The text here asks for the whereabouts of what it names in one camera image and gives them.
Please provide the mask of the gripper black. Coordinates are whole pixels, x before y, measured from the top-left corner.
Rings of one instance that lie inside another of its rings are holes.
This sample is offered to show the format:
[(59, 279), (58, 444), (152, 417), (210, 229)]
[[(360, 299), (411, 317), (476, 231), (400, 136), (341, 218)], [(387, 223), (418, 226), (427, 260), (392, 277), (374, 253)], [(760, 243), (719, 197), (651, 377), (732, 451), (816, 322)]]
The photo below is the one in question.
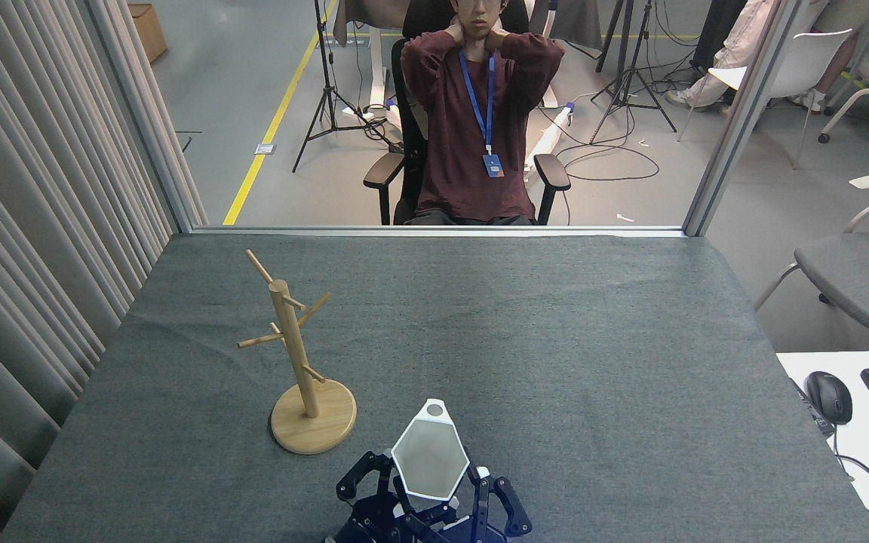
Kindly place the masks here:
[[(474, 487), (471, 515), (456, 516), (448, 503), (433, 508), (404, 512), (406, 497), (392, 491), (392, 451), (367, 451), (336, 484), (336, 497), (352, 507), (348, 521), (327, 542), (508, 542), (527, 535), (533, 523), (507, 477), (493, 477), (483, 466), (468, 466)], [(377, 472), (375, 495), (355, 499), (358, 484), (370, 472)], [(505, 510), (503, 529), (489, 524), (489, 500), (495, 495)]]

